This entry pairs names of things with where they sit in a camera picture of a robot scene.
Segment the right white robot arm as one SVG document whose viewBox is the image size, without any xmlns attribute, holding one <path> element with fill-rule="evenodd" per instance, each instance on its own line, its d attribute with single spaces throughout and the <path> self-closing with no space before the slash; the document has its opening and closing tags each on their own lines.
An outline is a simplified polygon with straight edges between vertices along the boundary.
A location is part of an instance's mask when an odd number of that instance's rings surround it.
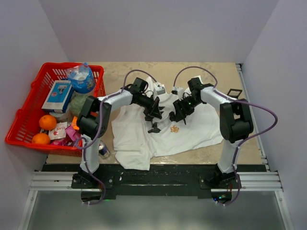
<svg viewBox="0 0 307 230">
<path fill-rule="evenodd" d="M 217 163 L 220 173 L 213 177 L 213 181 L 217 187 L 225 188 L 231 182 L 228 173 L 233 173 L 236 169 L 239 144 L 254 130 L 250 108 L 245 99 L 230 97 L 217 91 L 210 83 L 203 84 L 199 78 L 189 80 L 188 87 L 190 95 L 173 102 L 175 110 L 169 113 L 169 118 L 172 122 L 185 121 L 200 104 L 209 104 L 219 111 L 220 133 L 224 138 L 224 145 Z"/>
</svg>

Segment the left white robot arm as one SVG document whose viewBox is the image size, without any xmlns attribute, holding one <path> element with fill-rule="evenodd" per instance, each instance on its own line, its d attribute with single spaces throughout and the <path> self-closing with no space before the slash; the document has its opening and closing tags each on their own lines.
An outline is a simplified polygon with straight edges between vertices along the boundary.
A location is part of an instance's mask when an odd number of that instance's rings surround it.
<svg viewBox="0 0 307 230">
<path fill-rule="evenodd" d="M 99 176 L 94 173 L 99 168 L 100 138 L 107 130 L 110 114 L 124 106 L 137 104 L 144 108 L 145 118 L 162 118 L 162 107 L 158 97 L 145 95 L 148 82 L 136 78 L 134 83 L 123 86 L 116 93 L 104 96 L 88 96 L 77 119 L 83 146 L 80 168 L 86 172 L 82 182 L 89 188 L 99 184 Z"/>
</svg>

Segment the white printed t-shirt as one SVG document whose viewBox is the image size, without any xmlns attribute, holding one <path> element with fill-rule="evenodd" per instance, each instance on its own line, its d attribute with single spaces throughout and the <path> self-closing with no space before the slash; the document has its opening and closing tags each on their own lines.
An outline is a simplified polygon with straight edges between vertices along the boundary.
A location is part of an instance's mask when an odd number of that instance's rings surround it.
<svg viewBox="0 0 307 230">
<path fill-rule="evenodd" d="M 209 104 L 196 106 L 195 111 L 183 121 L 171 122 L 169 113 L 174 110 L 173 102 L 178 96 L 165 93 L 159 96 L 159 106 L 164 106 L 163 118 L 153 119 L 159 128 L 158 133 L 149 133 L 151 122 L 146 122 L 143 108 L 131 104 L 120 109 L 111 122 L 114 135 L 113 146 L 116 159 L 125 169 L 150 169 L 152 157 L 170 156 L 177 153 L 216 145 L 222 142 L 219 116 Z M 170 128 L 179 127 L 177 133 Z"/>
</svg>

